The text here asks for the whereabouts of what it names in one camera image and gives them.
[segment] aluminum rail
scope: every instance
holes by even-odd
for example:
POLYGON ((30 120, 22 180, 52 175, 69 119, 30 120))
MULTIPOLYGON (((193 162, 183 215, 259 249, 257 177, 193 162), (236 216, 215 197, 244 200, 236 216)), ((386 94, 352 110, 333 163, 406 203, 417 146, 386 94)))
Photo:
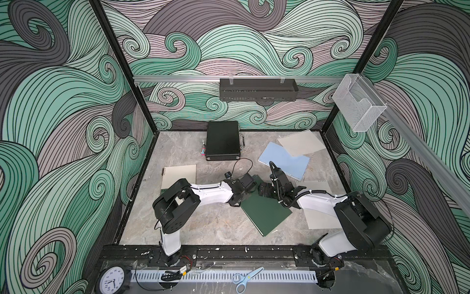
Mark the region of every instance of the aluminum rail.
MULTIPOLYGON (((379 92, 372 86, 371 83, 363 83, 364 91, 369 95, 371 100, 375 103, 380 103, 382 100, 379 92)), ((383 112, 388 120, 397 129, 400 136, 402 136, 413 151, 419 158, 426 164, 432 175, 439 181, 439 184, 446 190, 457 202, 460 208, 470 216, 470 193, 462 182, 455 176, 448 166, 437 156, 436 153, 429 147, 429 145, 419 137, 409 124, 395 111, 395 109, 387 105, 387 109, 383 112)))
POLYGON ((136 83, 218 83, 220 79, 295 79, 296 83, 340 83, 341 76, 197 76, 197 75, 137 75, 136 83))

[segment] scissors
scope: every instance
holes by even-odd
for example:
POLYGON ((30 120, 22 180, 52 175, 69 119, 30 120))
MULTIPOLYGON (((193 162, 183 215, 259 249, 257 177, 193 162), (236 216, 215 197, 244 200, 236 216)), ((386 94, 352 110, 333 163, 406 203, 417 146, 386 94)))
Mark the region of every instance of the scissors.
POLYGON ((259 272, 262 271, 262 270, 264 270, 264 267, 257 268, 254 271, 249 272, 248 275, 246 275, 246 276, 242 276, 240 274, 234 274, 234 276, 232 277, 232 282, 234 284, 238 284, 236 286, 236 292, 238 294, 242 294, 243 292, 245 292, 246 283, 248 282, 248 280, 253 278, 254 276, 258 275, 259 272), (241 291, 239 291, 238 288, 240 288, 241 286, 243 286, 243 289, 241 291))

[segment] wavy mural wallpaper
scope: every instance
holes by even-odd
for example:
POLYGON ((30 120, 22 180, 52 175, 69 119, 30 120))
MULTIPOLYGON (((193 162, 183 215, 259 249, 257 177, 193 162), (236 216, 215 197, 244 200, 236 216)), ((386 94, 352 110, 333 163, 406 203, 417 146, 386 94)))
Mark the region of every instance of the wavy mural wallpaper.
MULTIPOLYGON (((134 75, 343 75, 383 0, 103 0, 134 75)), ((295 102, 221 102, 218 84, 141 83, 159 129, 320 129, 337 85, 300 84, 295 102)))
MULTIPOLYGON (((396 15, 364 74, 470 190, 470 3, 428 2, 396 15)), ((467 294, 470 220, 387 118, 354 133, 338 114, 327 138, 351 189, 394 222, 385 244, 410 292, 467 294)))
POLYGON ((82 293, 153 134, 87 0, 0 2, 0 52, 1 291, 82 293))

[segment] black cable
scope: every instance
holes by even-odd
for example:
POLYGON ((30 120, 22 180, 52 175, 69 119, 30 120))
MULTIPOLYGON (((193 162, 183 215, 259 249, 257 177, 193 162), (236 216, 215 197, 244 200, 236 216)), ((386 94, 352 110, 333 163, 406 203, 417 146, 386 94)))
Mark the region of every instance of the black cable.
POLYGON ((312 194, 312 193, 319 193, 319 194, 329 194, 328 192, 326 192, 325 190, 308 190, 308 191, 305 191, 305 192, 302 192, 300 194, 298 194, 294 200, 292 201, 292 203, 290 203, 289 205, 286 205, 284 202, 281 202, 282 206, 284 206, 285 208, 291 208, 294 203, 300 199, 300 197, 302 196, 305 196, 305 195, 308 195, 308 194, 312 194))
POLYGON ((165 274, 162 275, 161 279, 164 282, 173 282, 183 277, 183 274, 179 271, 166 270, 165 274))
POLYGON ((151 291, 151 292, 157 292, 157 291, 164 291, 164 290, 168 290, 167 288, 161 288, 161 289, 148 289, 148 288, 144 288, 142 287, 142 285, 139 283, 139 280, 137 279, 137 270, 135 270, 135 281, 137 282, 137 284, 139 285, 140 288, 144 289, 145 291, 151 291))
POLYGON ((308 190, 308 191, 298 194, 290 204, 286 204, 284 202, 284 191, 282 190, 282 187, 279 186, 279 183, 274 173, 274 170, 277 169, 278 167, 276 166, 276 164, 274 164, 274 162, 270 161, 269 168, 271 169, 271 173, 274 177, 274 187, 276 188, 277 199, 279 200, 279 203, 285 208, 291 208, 296 203, 296 201, 300 199, 300 197, 311 194, 311 193, 328 194, 334 198, 333 195, 326 192, 325 190, 308 190))
POLYGON ((245 136, 243 136, 243 134, 240 134, 240 136, 242 136, 243 147, 245 147, 245 136))
MULTIPOLYGON (((172 205, 172 203, 176 200, 178 196, 175 196, 175 198, 170 202, 170 204, 168 205, 167 208, 165 208, 165 211, 162 213, 162 215, 160 216, 160 218, 165 214, 165 212, 170 208, 170 206, 172 205)), ((160 219, 157 220, 157 222, 155 223, 155 226, 153 226, 153 230, 157 230, 157 225, 158 225, 158 222, 160 221, 160 219)))
POLYGON ((328 275, 328 274, 330 274, 330 273, 332 273, 332 272, 334 272, 334 271, 336 271, 336 269, 332 269, 332 270, 329 270, 329 271, 327 271, 327 272, 325 272, 325 273, 322 273, 321 275, 318 275, 318 276, 317 276, 317 279, 320 278, 320 277, 326 276, 326 275, 328 275))
POLYGON ((252 161, 251 159, 249 159, 249 158, 246 158, 246 157, 239 158, 239 159, 237 159, 236 162, 234 163, 234 168, 232 168, 232 174, 230 174, 230 179, 232 179, 232 176, 233 176, 233 174, 234 174, 235 166, 236 166, 237 162, 239 162, 239 161, 242 160, 242 159, 246 159, 246 160, 249 160, 249 161, 251 162, 251 167, 250 167, 250 169, 249 169, 246 173, 249 173, 249 172, 250 172, 251 168, 253 167, 253 161, 252 161))

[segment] black case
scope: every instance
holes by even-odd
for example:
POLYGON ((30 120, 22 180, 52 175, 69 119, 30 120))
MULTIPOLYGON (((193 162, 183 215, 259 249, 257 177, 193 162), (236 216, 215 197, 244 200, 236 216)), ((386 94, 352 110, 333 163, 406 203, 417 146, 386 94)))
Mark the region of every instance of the black case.
POLYGON ((240 158, 238 121, 210 121, 207 125, 206 160, 240 158))

